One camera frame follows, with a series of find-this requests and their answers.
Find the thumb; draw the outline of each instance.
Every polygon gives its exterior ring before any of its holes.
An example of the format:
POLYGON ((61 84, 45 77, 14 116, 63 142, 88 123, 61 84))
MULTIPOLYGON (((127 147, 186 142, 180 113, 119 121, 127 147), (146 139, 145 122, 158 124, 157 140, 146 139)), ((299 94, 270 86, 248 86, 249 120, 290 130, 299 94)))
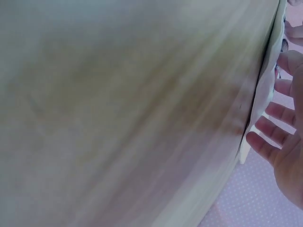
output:
POLYGON ((303 54, 297 51, 281 53, 278 65, 293 76, 291 92, 294 98, 296 128, 303 136, 303 54))

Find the palm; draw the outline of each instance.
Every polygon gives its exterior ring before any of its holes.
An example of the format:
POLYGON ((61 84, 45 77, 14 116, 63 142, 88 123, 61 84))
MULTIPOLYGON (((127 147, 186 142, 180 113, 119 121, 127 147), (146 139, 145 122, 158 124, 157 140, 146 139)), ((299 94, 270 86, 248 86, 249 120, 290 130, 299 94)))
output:
POLYGON ((277 103, 270 103, 266 113, 297 129, 294 135, 261 117, 256 128, 270 138, 281 149, 266 142, 254 132, 247 135, 252 148, 273 167, 276 182, 281 192, 295 205, 303 209, 303 55, 298 52, 281 54, 278 61, 281 68, 294 76, 293 82, 277 80, 276 91, 294 98, 295 110, 277 103))
POLYGON ((303 209, 303 160, 300 158, 302 140, 298 133, 285 142, 274 163, 277 185, 283 194, 303 209))

